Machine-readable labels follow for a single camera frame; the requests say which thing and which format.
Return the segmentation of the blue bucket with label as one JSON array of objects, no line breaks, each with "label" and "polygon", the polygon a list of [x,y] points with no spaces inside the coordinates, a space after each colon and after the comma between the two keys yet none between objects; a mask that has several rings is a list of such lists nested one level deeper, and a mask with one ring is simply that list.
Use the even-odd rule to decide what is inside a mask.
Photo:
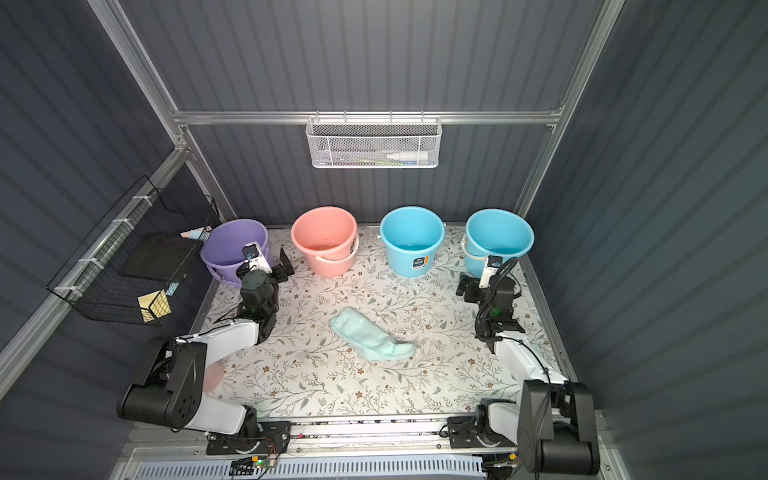
[{"label": "blue bucket with label", "polygon": [[386,247],[389,267],[406,278],[425,275],[435,264],[445,229],[442,219],[423,207],[405,206],[387,213],[380,223],[379,237]]}]

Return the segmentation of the light green cloth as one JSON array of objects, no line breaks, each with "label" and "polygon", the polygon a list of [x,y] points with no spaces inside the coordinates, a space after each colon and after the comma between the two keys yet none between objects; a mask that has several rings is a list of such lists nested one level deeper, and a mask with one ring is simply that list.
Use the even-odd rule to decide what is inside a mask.
[{"label": "light green cloth", "polygon": [[416,347],[398,342],[353,308],[345,308],[330,322],[334,333],[368,361],[400,361],[411,358]]}]

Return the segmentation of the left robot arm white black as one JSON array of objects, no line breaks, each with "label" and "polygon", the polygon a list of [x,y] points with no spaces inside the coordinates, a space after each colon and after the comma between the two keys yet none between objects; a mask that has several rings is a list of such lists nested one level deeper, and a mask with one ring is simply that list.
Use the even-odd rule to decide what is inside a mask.
[{"label": "left robot arm white black", "polygon": [[235,316],[202,333],[151,339],[116,407],[119,418],[231,436],[249,429],[246,419],[253,412],[211,396],[206,382],[223,367],[223,359],[269,338],[279,311],[279,285],[295,270],[284,251],[273,267],[256,243],[244,246],[242,253]]}]

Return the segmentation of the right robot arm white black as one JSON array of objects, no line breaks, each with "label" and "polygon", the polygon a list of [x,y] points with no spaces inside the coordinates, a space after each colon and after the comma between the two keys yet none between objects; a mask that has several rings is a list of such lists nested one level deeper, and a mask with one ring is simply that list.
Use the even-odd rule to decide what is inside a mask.
[{"label": "right robot arm white black", "polygon": [[596,475],[600,453],[592,393],[535,352],[514,318],[519,283],[509,276],[485,281],[463,274],[456,295],[479,307],[475,338],[510,370],[521,390],[514,400],[483,399],[472,416],[449,418],[440,435],[453,449],[510,450],[509,460],[488,460],[486,469],[521,465],[535,475]]}]

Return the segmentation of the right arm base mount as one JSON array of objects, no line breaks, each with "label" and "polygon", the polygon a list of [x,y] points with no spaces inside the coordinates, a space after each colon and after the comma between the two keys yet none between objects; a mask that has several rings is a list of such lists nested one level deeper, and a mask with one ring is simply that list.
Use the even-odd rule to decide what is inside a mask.
[{"label": "right arm base mount", "polygon": [[506,437],[485,430],[477,415],[449,417],[444,434],[452,449],[516,449]]}]

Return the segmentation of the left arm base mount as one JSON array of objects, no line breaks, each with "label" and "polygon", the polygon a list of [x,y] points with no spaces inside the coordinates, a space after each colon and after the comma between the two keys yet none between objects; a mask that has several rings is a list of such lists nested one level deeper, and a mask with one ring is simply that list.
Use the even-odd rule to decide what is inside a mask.
[{"label": "left arm base mount", "polygon": [[205,453],[222,455],[281,454],[287,450],[291,438],[289,421],[268,421],[244,425],[233,435],[208,434]]}]

